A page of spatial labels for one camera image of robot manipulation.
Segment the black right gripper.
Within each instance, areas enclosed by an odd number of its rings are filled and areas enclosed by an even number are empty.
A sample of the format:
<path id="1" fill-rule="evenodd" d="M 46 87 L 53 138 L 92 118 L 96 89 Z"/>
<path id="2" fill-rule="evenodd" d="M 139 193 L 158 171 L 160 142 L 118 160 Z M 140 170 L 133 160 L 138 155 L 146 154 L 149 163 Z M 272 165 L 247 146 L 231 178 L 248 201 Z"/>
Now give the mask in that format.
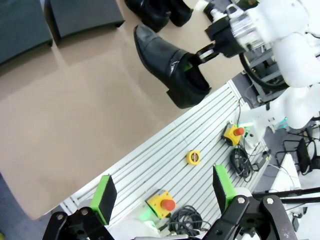
<path id="1" fill-rule="evenodd" d="M 205 30 L 205 33 L 208 38 L 215 43 L 208 44 L 189 57 L 184 66 L 185 72 L 214 59 L 219 54 L 223 54 L 227 58 L 232 58 L 245 52 L 245 49 L 240 46 L 232 33 L 228 16 L 224 16 L 213 22 Z"/>

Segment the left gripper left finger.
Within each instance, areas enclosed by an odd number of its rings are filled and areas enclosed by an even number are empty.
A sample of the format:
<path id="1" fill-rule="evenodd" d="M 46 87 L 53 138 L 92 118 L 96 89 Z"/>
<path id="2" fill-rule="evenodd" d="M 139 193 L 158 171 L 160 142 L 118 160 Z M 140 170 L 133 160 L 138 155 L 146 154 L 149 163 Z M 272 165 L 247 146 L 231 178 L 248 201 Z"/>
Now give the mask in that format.
<path id="1" fill-rule="evenodd" d="M 89 206 L 68 215 L 55 212 L 47 224 L 44 240 L 112 240 L 106 229 L 117 198 L 111 175 L 103 175 Z"/>

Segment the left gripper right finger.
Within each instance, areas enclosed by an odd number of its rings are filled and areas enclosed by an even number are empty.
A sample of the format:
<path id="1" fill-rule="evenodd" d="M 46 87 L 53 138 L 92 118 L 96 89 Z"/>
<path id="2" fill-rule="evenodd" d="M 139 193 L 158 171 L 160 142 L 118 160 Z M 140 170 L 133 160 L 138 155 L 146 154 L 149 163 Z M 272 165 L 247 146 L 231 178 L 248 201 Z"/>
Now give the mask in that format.
<path id="1" fill-rule="evenodd" d="M 213 181 L 221 217 L 205 234 L 206 240 L 296 240 L 296 232 L 281 199 L 275 194 L 257 200 L 237 194 L 223 165 L 213 166 Z"/>

